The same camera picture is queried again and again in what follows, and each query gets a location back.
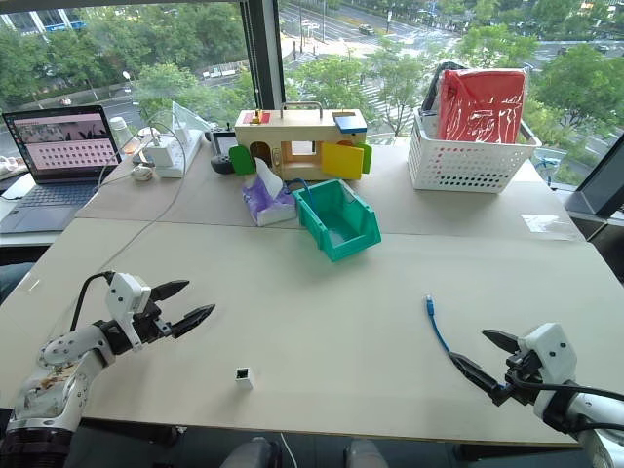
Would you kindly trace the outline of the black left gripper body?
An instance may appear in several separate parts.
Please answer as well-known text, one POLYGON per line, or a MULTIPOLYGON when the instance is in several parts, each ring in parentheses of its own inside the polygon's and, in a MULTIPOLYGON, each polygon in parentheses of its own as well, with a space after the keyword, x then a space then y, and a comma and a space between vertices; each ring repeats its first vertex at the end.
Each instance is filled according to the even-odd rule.
POLYGON ((148 301, 141 312, 133 315, 133 327, 141 344, 152 343, 172 335, 172 324, 161 318, 162 310, 148 301))

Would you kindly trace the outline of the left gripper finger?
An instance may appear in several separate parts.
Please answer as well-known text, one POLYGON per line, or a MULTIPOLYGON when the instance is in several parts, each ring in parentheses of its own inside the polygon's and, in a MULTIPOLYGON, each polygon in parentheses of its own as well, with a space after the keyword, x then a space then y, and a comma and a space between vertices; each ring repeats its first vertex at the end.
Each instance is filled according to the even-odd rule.
POLYGON ((153 287, 150 292, 149 301, 156 303, 167 300, 168 298, 181 292, 188 285, 188 280, 173 280, 153 287))
POLYGON ((183 316, 181 320, 171 325, 171 336, 178 339, 200 326, 214 311, 215 305, 209 304, 198 307, 183 316))

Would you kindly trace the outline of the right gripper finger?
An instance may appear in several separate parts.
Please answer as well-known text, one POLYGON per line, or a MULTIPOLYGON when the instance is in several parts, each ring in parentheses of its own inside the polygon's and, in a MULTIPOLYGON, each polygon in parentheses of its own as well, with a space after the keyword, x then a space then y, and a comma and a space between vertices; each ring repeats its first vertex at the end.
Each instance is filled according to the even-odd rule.
POLYGON ((449 352, 448 356, 460 373, 483 390, 496 406, 501 406, 510 398, 508 386, 500 384, 484 372, 478 364, 459 353, 449 352))
POLYGON ((511 333, 494 329, 485 329, 482 330, 482 334, 496 347, 508 353, 517 353, 520 351, 518 338, 511 333))

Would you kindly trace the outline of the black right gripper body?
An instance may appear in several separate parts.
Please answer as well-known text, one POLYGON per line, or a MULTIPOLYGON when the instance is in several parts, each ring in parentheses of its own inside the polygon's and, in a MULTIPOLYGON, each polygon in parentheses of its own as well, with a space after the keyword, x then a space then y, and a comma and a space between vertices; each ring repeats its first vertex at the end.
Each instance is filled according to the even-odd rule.
POLYGON ((526 384, 542 384, 539 364, 539 359, 532 351, 517 351, 506 359, 508 369, 505 373, 505 391, 509 398, 523 406, 535 403, 539 390, 521 386, 518 381, 526 384))

